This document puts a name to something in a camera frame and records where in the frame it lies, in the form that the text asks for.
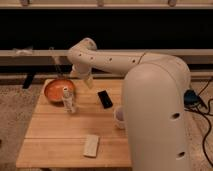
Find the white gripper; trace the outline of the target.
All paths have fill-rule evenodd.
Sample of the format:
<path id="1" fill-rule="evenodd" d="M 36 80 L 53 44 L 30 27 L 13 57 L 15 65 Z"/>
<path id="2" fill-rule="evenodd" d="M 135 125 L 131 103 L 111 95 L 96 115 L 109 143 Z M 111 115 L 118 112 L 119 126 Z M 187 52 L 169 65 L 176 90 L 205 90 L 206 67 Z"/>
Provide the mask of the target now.
<path id="1" fill-rule="evenodd" d="M 91 67 L 86 64 L 73 64 L 70 75 L 84 79 L 85 85 L 89 88 L 93 88 L 93 76 L 91 75 Z"/>

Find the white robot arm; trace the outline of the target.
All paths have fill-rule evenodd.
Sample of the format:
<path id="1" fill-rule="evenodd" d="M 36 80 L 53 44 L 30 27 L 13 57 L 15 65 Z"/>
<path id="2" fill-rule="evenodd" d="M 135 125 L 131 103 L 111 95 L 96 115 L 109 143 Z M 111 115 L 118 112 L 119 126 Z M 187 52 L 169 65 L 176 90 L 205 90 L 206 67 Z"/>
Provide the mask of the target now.
<path id="1" fill-rule="evenodd" d="M 120 74 L 133 171 L 192 171 L 184 123 L 190 70 L 180 58 L 147 51 L 99 51 L 85 38 L 68 50 L 80 78 L 93 68 Z"/>

